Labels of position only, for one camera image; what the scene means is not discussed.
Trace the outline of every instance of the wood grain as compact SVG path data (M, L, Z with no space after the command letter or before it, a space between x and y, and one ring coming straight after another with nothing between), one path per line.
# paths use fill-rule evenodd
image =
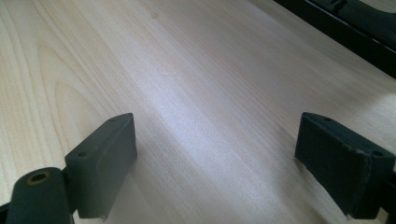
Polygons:
M348 221L293 152L309 111L396 153L395 93L272 1L1 1L0 203L133 112L138 160L108 222L384 223Z
M364 4L369 5L375 9L388 12L396 13L396 2L393 0L360 0Z

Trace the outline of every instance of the wooden table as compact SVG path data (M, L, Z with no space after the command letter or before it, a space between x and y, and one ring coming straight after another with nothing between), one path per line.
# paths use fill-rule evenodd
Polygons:
M384 223L348 222L293 156L304 111L396 153L395 93L273 1L1 1L0 203L133 112L109 223Z

